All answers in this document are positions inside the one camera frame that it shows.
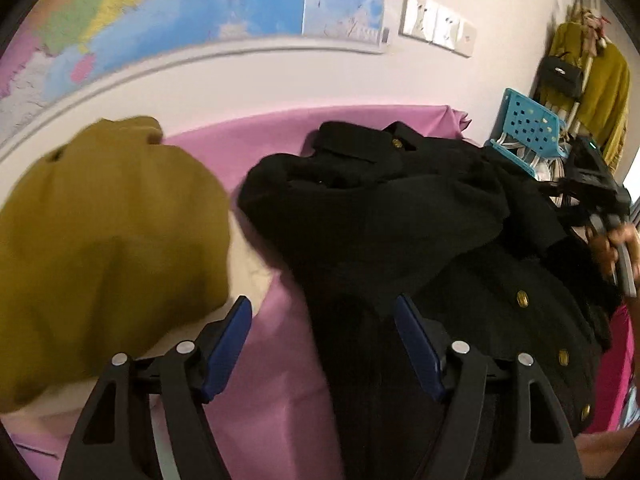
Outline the person's right hand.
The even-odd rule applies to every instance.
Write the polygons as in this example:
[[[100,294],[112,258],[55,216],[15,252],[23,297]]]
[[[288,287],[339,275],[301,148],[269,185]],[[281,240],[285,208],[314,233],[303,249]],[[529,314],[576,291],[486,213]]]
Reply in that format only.
[[[588,226],[587,240],[602,275],[608,281],[612,281],[616,263],[620,260],[618,248],[625,246],[634,284],[639,285],[639,232],[632,223],[622,223],[607,233],[598,233]]]

